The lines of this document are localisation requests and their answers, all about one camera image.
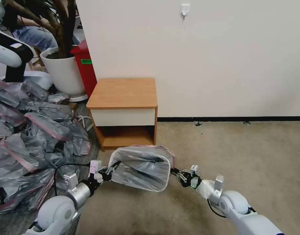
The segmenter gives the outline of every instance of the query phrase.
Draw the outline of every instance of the nightstand drawer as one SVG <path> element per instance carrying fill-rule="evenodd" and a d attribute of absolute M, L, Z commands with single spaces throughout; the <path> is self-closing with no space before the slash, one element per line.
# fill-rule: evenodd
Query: nightstand drawer
<path fill-rule="evenodd" d="M 152 126 L 155 109 L 91 109 L 96 126 Z"/>

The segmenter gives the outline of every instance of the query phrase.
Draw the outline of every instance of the blue jeans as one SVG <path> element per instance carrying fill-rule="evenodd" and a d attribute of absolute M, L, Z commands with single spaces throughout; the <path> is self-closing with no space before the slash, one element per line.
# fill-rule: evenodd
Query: blue jeans
<path fill-rule="evenodd" d="M 27 43 L 30 46 L 35 46 L 42 51 L 57 47 L 57 42 L 54 36 L 46 29 L 36 26 L 23 26 L 20 29 L 16 29 L 13 32 L 13 35 Z"/>

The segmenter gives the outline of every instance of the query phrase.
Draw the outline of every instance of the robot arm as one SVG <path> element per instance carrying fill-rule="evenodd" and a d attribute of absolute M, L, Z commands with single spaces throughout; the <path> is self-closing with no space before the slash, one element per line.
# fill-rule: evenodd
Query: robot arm
<path fill-rule="evenodd" d="M 6 82 L 22 82 L 26 63 L 32 58 L 29 45 L 0 31 L 0 63 L 7 65 Z"/>
<path fill-rule="evenodd" d="M 47 200 L 39 210 L 37 220 L 24 235 L 59 235 L 64 233 L 71 223 L 81 214 L 86 200 L 104 182 L 110 181 L 113 171 L 120 162 L 111 167 L 102 167 L 102 162 L 93 160 L 87 180 L 78 183 L 75 173 L 66 174 L 69 189 L 66 196 L 55 196 Z M 224 191 L 224 177 L 217 175 L 215 181 L 202 180 L 198 176 L 198 166 L 190 170 L 171 169 L 183 187 L 194 188 L 207 199 L 210 208 L 218 209 L 224 218 L 232 220 L 239 235 L 284 235 L 268 218 L 258 214 L 247 199 L 236 191 Z"/>
<path fill-rule="evenodd" d="M 72 222 L 81 214 L 87 199 L 104 182 L 110 181 L 113 171 L 120 162 L 111 167 L 102 167 L 102 162 L 92 160 L 87 180 L 78 183 L 77 175 L 64 175 L 69 189 L 65 196 L 55 196 L 40 208 L 37 219 L 23 235 L 60 235 L 68 230 Z"/>
<path fill-rule="evenodd" d="M 239 235 L 283 235 L 283 233 L 265 216 L 258 214 L 247 199 L 236 191 L 224 191 L 224 177 L 217 175 L 215 181 L 201 180 L 198 166 L 190 170 L 173 169 L 183 187 L 192 187 L 213 206 L 236 225 Z"/>

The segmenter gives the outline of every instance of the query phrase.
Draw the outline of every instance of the wooden nightstand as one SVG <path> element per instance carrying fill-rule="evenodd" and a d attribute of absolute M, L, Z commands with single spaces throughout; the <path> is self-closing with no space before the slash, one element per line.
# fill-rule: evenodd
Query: wooden nightstand
<path fill-rule="evenodd" d="M 87 108 L 102 151 L 156 144 L 154 78 L 99 79 Z"/>

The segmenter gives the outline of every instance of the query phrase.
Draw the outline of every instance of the carpet floor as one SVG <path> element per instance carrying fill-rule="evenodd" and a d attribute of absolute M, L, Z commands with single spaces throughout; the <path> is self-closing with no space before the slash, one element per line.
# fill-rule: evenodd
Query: carpet floor
<path fill-rule="evenodd" d="M 285 234 L 300 234 L 300 122 L 158 123 L 157 144 L 176 155 L 176 167 L 199 165 L 203 179 L 225 178 L 224 189 Z M 111 151 L 100 152 L 108 163 Z M 171 176 L 161 193 L 105 182 L 85 205 L 77 235 L 237 234 L 193 189 Z"/>

